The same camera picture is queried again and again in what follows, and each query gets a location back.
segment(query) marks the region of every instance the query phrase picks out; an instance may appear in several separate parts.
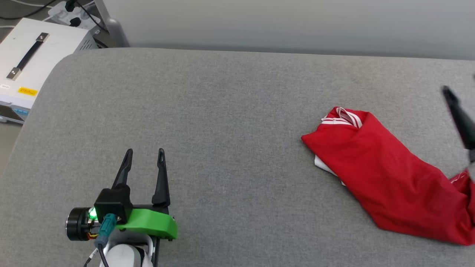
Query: gray fabric surface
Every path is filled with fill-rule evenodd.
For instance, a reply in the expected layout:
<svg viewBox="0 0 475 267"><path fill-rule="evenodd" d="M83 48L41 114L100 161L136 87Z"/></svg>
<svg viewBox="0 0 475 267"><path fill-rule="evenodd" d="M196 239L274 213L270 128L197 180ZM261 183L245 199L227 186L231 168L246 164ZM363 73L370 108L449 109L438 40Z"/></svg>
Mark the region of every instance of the gray fabric surface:
<svg viewBox="0 0 475 267"><path fill-rule="evenodd" d="M165 149L179 238L160 266L474 266L475 247L378 229L300 136L336 105L374 113L454 175L466 152L440 94L475 106L475 62L164 49L69 56L41 90L0 180L0 266L82 266L64 221L134 149L149 203ZM98 264L96 257L91 266Z"/></svg>

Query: black power cable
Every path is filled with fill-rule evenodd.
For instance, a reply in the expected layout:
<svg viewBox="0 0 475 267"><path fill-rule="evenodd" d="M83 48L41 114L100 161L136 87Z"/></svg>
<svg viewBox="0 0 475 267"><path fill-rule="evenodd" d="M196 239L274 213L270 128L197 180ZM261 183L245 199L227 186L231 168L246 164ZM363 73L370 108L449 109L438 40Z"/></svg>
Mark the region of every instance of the black power cable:
<svg viewBox="0 0 475 267"><path fill-rule="evenodd" d="M108 30L106 30L104 27L102 27L101 25L99 25L99 23L97 23L97 21L91 16L91 13L89 13L89 12L83 7L83 5L81 5L77 0L73 0L73 1L76 2L76 4L77 4L78 6L80 6L80 7L84 10L84 12L92 19L92 21L93 21L99 28L101 28L103 31L109 33Z"/></svg>
<svg viewBox="0 0 475 267"><path fill-rule="evenodd" d="M104 264L104 267L109 267L109 264L107 263L107 260L105 259L104 248L102 247L101 244L97 245L97 248L99 249L99 255L101 256L101 260L102 260L102 263Z"/></svg>
<svg viewBox="0 0 475 267"><path fill-rule="evenodd" d="M4 17L0 17L0 19L4 19L4 20L17 20L17 19L27 18L27 17L33 16L33 15L35 15L36 13L42 11L43 9L45 9L46 7L48 7L48 6L49 6L51 3L53 3L54 1L56 1L56 0L52 0L52 1L50 1L48 4L46 4L46 5L42 6L42 7L40 7L39 9L37 9L36 11L33 11L33 12L31 12L30 14L27 14L27 15L22 16L22 17L17 17L17 18L4 18Z"/></svg>
<svg viewBox="0 0 475 267"><path fill-rule="evenodd" d="M158 267L158 254L159 254L159 247L160 247L160 238L156 238L157 240L155 241L155 253L153 257L153 267Z"/></svg>
<svg viewBox="0 0 475 267"><path fill-rule="evenodd" d="M86 261L86 263L84 263L84 266L83 266L83 267L87 267L87 265L89 264L89 262L91 262L91 258L87 258L87 261Z"/></svg>

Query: black handle strap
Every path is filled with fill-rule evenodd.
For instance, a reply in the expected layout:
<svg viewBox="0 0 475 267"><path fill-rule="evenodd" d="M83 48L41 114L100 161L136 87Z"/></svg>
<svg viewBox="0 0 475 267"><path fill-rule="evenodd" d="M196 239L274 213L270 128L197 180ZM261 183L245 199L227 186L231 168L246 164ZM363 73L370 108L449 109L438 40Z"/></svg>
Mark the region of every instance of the black handle strap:
<svg viewBox="0 0 475 267"><path fill-rule="evenodd" d="M28 52L25 54L25 56L21 59L20 63L7 75L7 79L10 80L16 80L17 77L20 75L21 71L25 68L27 63L30 61L30 59L33 57L35 52L38 50L38 48L46 41L46 39L49 37L49 33L42 32L38 38L36 38L36 42L33 44L33 46L28 50Z"/></svg>

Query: white equipment box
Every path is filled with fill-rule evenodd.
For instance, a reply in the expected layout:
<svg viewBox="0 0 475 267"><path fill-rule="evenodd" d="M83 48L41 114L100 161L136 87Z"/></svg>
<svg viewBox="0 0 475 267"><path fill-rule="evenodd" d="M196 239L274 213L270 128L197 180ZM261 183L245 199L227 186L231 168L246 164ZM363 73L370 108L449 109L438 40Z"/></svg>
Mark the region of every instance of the white equipment box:
<svg viewBox="0 0 475 267"><path fill-rule="evenodd" d="M23 124L56 64L67 55L96 48L86 29L20 20L0 43L0 121Z"/></svg>

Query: floor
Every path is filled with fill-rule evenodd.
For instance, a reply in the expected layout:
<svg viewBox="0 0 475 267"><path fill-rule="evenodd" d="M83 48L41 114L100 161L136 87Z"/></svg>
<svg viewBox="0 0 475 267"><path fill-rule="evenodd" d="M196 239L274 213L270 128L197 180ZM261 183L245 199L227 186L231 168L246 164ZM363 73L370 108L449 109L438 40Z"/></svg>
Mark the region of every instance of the floor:
<svg viewBox="0 0 475 267"><path fill-rule="evenodd" d="M20 0L22 2L31 3L31 4L40 4L44 5L50 0ZM56 3L60 2L60 0L55 1L54 3L50 4L54 6ZM86 4L90 2L90 0L79 0L81 4ZM0 16L1 17L21 17L28 13L31 13L37 10L39 7L32 7L26 6L23 4L19 4L10 0L0 0ZM94 16L100 17L99 12L96 8L90 10L90 13ZM37 14L29 17L30 19L38 19L43 20L48 17L48 9L43 9L42 11L38 12ZM6 25L16 25L19 20L3 20L0 19L0 26ZM12 29L4 29L0 28L0 41L8 35L8 33ZM102 32L98 35L95 35L99 41L105 43L108 47L114 47L114 41L112 38L106 33ZM7 164L8 158L10 157L11 151L13 150L13 146L15 141L20 133L21 125L15 123L0 123L0 175L5 170L5 166Z"/></svg>

